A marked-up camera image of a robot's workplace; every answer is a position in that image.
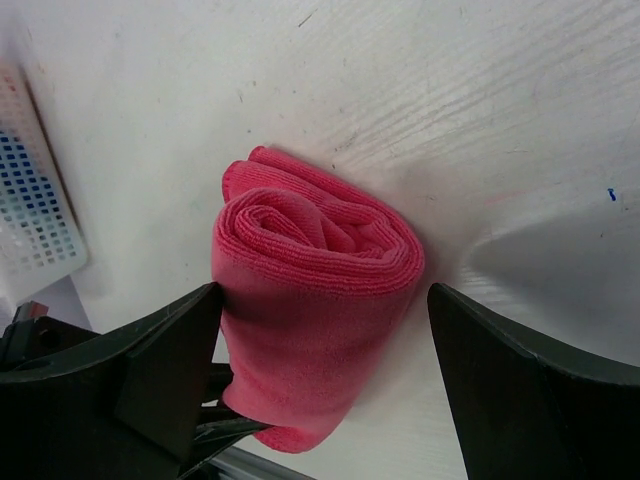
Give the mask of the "pink towel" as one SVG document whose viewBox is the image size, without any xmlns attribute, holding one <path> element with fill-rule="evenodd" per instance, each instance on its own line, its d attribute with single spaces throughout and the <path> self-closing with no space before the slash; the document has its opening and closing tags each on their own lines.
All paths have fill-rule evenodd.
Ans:
<svg viewBox="0 0 640 480">
<path fill-rule="evenodd" d="M 290 454 L 346 417 L 403 321 L 423 246 L 391 207 L 283 151 L 232 163 L 212 235 L 233 373 L 223 402 Z"/>
</svg>

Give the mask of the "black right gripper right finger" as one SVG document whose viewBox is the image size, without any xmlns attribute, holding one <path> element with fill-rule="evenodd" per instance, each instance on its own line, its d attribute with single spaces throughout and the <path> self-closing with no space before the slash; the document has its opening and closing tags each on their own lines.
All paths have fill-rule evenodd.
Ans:
<svg viewBox="0 0 640 480">
<path fill-rule="evenodd" d="M 636 479 L 639 369 L 553 339 L 441 283 L 435 348 L 471 479 Z"/>
</svg>

